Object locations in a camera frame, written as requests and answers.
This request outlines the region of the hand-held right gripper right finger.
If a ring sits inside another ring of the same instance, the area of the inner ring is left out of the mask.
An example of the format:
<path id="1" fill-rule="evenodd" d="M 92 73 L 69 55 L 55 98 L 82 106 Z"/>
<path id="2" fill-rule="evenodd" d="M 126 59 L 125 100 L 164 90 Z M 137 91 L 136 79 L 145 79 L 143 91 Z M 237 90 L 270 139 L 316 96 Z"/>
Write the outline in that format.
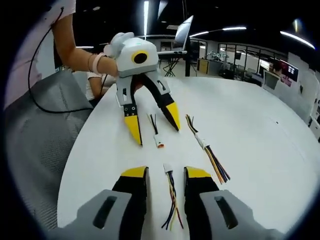
<path id="1" fill-rule="evenodd" d="M 282 240 L 276 229 L 260 225 L 252 209 L 228 190 L 220 190 L 200 168 L 184 168 L 184 211 L 191 240 Z"/>

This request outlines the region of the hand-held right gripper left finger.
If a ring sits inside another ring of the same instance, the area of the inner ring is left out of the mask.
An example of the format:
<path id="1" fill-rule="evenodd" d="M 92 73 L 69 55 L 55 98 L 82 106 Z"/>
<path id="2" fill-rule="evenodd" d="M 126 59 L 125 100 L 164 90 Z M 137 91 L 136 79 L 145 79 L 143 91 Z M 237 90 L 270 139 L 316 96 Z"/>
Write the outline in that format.
<path id="1" fill-rule="evenodd" d="M 126 169 L 113 186 L 76 178 L 68 188 L 76 215 L 58 229 L 60 240 L 139 240 L 147 212 L 145 165 Z"/>

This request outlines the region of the person's left hand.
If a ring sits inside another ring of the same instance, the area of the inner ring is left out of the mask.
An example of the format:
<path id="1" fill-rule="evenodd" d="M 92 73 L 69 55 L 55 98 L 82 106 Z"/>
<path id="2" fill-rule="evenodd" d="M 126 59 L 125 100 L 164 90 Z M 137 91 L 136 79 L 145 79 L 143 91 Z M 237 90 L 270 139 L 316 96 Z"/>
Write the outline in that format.
<path id="1" fill-rule="evenodd" d="M 117 63 L 113 58 L 102 56 L 98 62 L 97 70 L 101 74 L 111 75 L 113 77 L 118 76 Z"/>

